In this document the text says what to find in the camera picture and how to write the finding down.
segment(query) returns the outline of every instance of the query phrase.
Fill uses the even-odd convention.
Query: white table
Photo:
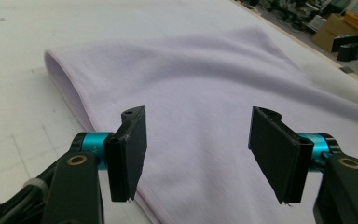
[[[358,81],[315,51],[228,0],[0,1],[0,201],[65,152],[83,128],[48,77],[45,49],[104,39],[145,39],[265,28],[315,84],[358,103]],[[110,203],[107,223],[149,223],[136,203]]]

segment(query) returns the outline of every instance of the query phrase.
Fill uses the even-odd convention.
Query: cable
[[[16,195],[14,195],[11,199],[2,203],[0,205],[2,214],[6,214],[10,211],[13,207],[15,207],[18,203],[20,203],[31,191],[31,186],[26,186],[25,188],[21,189]]]
[[[27,210],[40,200],[42,197],[40,189],[34,186],[30,187],[31,190],[28,195],[0,218],[0,224],[16,223]]]

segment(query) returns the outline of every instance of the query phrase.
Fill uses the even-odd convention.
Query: machinery
[[[338,36],[333,41],[332,52],[338,52],[337,60],[358,60],[358,35]]]
[[[300,203],[308,171],[323,173],[313,213],[317,224],[358,224],[358,159],[327,133],[295,133],[282,116],[254,107],[249,149],[279,203]]]
[[[67,153],[0,204],[0,223],[104,223],[98,169],[107,169],[112,202],[133,200],[147,148],[145,107],[121,120],[115,133],[79,133]]]

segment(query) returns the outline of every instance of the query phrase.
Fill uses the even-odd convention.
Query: lavender cloth
[[[358,104],[312,87],[255,27],[219,35],[105,41],[45,55],[76,117],[112,131],[146,106],[148,149],[137,202],[154,223],[314,223],[320,174],[301,204],[280,205],[248,150],[252,106],[298,133],[330,133],[358,158]]]

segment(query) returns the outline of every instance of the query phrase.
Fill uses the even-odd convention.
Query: purple fabric
[[[278,204],[247,148],[252,106],[298,133],[330,133],[358,158],[358,105],[312,87],[264,31],[244,28],[46,52],[46,66],[90,131],[146,106],[148,149],[136,200],[154,223],[314,223],[321,174],[301,204]]]

